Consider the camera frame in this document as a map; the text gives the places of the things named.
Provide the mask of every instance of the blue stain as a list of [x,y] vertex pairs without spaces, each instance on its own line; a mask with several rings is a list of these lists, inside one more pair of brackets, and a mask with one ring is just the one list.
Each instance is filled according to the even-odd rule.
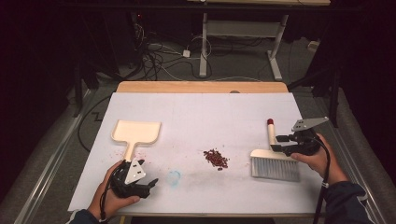
[[166,177],[166,183],[171,187],[175,187],[178,184],[178,180],[181,178],[181,174],[178,171],[171,171]]

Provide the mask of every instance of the sleeve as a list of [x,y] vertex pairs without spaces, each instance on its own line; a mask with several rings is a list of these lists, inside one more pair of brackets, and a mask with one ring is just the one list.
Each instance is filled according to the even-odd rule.
[[358,184],[339,182],[327,189],[326,224],[374,223],[366,211],[367,194]]
[[88,210],[76,210],[66,224],[97,224],[99,221]]

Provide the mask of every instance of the brush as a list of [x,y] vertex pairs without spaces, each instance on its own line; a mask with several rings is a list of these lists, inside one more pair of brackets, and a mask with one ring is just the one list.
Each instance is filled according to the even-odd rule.
[[270,149],[255,149],[250,153],[251,175],[276,180],[298,182],[300,174],[298,162],[283,152],[278,152],[281,145],[276,144],[275,126],[272,119],[267,120]]

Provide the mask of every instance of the gray carpet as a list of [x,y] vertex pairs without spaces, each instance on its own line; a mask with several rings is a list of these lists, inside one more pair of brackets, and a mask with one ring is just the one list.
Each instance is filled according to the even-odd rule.
[[[272,41],[265,39],[258,46],[235,49],[231,53],[227,53],[227,56],[216,56],[216,54],[220,55],[228,52],[227,48],[213,49],[213,55],[209,58],[213,74],[209,80],[227,78],[223,80],[253,81],[249,78],[254,78],[261,81],[274,81],[264,53],[267,49],[271,48],[271,43]],[[307,44],[308,41],[305,39],[296,41],[293,44],[282,43],[277,60],[285,83],[289,84],[304,76],[314,55],[312,52],[306,50]],[[178,52],[183,50],[182,47],[173,43],[166,43],[166,45]],[[177,57],[169,54],[162,54],[162,56],[167,61]],[[184,61],[190,62],[194,74],[198,74],[198,61]],[[130,71],[127,65],[121,66],[121,70],[123,74],[127,74]],[[157,74],[158,80],[175,80],[175,78],[200,80],[192,75],[191,66],[188,63],[175,64],[167,68],[166,71],[162,70]],[[132,79],[138,79],[143,76],[144,74],[140,73]],[[80,127],[80,139],[87,148],[91,148],[96,133],[100,128],[100,118],[106,112],[108,100],[104,100],[92,111],[89,110],[109,96],[118,84],[103,74],[99,74],[98,78],[100,80],[100,88],[97,91],[89,91],[89,94],[85,97],[84,112],[90,113],[82,121]],[[309,88],[296,88],[293,90],[293,93],[303,118],[327,116],[328,98],[312,97]],[[67,136],[70,127],[76,121],[76,119],[72,118],[74,109],[75,106],[71,98],[71,105],[40,141],[29,161],[25,164],[14,187],[1,203],[0,223],[14,223],[20,214],[23,206],[29,199],[29,195],[33,192],[38,178],[45,170],[48,161],[53,159],[51,156],[57,151],[60,143]],[[334,129],[330,122],[328,122],[320,125],[317,132],[323,133],[328,138],[336,150],[336,155],[341,165],[350,178],[367,188],[370,193],[369,213],[375,222],[391,223],[396,218],[396,213],[394,212],[396,211],[396,204],[394,203],[396,202],[396,190],[361,133],[359,124],[349,111],[347,99],[345,99],[342,90],[340,90],[340,104],[337,116],[338,129]],[[47,182],[48,188],[44,189],[44,197],[42,199],[35,199],[37,204],[36,210],[31,211],[32,214],[28,216],[29,218],[26,223],[65,223],[69,219],[70,214],[66,210],[78,183],[85,160],[89,155],[89,152],[84,149],[78,140],[77,130],[71,130],[71,132],[71,137],[68,139],[69,141],[67,141],[66,146],[64,146],[64,154],[61,160],[56,162],[59,164],[55,169],[56,175]],[[127,217],[125,223],[128,223],[130,219],[130,217]],[[248,223],[273,223],[273,221],[276,224],[312,223],[312,218],[276,217],[274,220],[250,219]],[[213,223],[209,219],[203,222]],[[120,223],[120,217],[112,219],[111,223]]]

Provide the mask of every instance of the floor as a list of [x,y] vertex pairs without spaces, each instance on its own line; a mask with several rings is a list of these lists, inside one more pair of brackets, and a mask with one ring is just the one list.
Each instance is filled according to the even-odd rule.
[[[172,41],[158,38],[151,42],[145,57],[145,68],[130,80],[210,80],[210,81],[274,81],[265,51],[271,49],[273,40],[256,38],[210,39],[211,54],[208,57],[209,76],[199,78],[199,50],[191,45],[191,58],[179,59],[183,47]],[[314,52],[307,49],[309,41],[301,39],[293,43],[283,42],[276,56],[283,82],[290,84],[304,77]],[[120,74],[126,76],[134,67],[120,66]],[[106,112],[108,96],[117,88],[118,82],[105,74],[97,75],[98,90],[86,90],[81,115],[73,118],[76,110],[74,93],[70,93],[70,106],[59,117],[40,141],[35,152],[25,164],[21,175],[0,205],[0,223],[65,223],[70,214],[67,207],[73,196],[79,176],[89,156],[101,118]],[[314,98],[309,87],[292,90],[303,118],[327,116],[329,99]],[[394,216],[396,190],[389,184],[389,177],[381,169],[380,162],[373,158],[359,130],[359,124],[348,110],[347,100],[340,90],[340,105],[337,113],[340,127],[334,129],[329,123],[319,132],[325,134],[337,148],[342,166],[350,178],[363,186],[369,193],[369,210],[376,223],[386,223]],[[359,155],[351,156],[356,150]],[[378,190],[381,184],[387,188]],[[158,223],[136,218],[134,223]],[[110,223],[129,223],[130,217],[115,217]],[[198,220],[200,223],[216,223],[218,220]],[[311,223],[312,217],[274,219],[249,219],[237,223]]]

